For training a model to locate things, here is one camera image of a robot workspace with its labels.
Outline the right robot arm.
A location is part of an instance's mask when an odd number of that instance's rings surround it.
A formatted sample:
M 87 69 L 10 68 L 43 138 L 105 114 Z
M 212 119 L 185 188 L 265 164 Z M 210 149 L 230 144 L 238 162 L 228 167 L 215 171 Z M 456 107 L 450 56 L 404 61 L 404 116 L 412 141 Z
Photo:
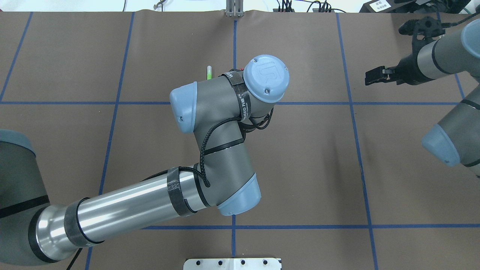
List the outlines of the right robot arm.
M 465 72 L 475 81 L 469 92 L 458 92 L 451 109 L 422 137 L 422 147 L 449 167 L 462 166 L 479 177 L 479 19 L 449 33 L 460 22 L 434 17 L 409 20 L 398 29 L 411 37 L 411 51 L 394 66 L 375 67 L 364 74 L 364 84 L 419 86 Z

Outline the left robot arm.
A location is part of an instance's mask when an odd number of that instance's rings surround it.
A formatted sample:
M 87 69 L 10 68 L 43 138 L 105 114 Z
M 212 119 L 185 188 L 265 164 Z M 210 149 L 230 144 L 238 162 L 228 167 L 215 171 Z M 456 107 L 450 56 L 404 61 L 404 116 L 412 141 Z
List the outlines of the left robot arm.
M 255 207 L 262 195 L 245 135 L 266 128 L 290 82 L 278 57 L 253 57 L 243 70 L 170 92 L 182 133 L 193 133 L 199 162 L 173 167 L 94 198 L 50 203 L 29 139 L 1 130 L 1 262 L 57 263 L 81 249 L 157 222 L 216 206 L 224 216 Z

